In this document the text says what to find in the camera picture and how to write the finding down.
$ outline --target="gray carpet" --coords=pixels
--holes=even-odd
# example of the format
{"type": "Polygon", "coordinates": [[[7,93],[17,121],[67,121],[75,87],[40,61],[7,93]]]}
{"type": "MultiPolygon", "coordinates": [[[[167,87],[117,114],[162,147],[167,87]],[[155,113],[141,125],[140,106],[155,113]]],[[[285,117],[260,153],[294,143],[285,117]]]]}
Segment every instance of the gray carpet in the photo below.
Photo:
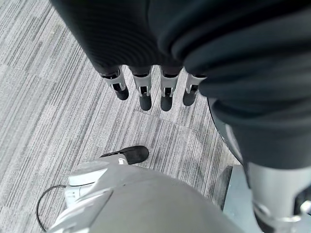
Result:
{"type": "MultiPolygon", "coordinates": [[[[170,112],[160,109],[159,68],[154,67],[153,107],[139,108],[130,90],[120,101],[47,0],[0,0],[0,232],[40,232],[35,205],[54,184],[66,184],[78,164],[132,145],[150,157],[140,166],[179,178],[223,205],[230,166],[201,96],[182,104],[183,70],[170,112]]],[[[50,226],[64,208],[62,190],[43,199],[40,217],[50,226]]]]}

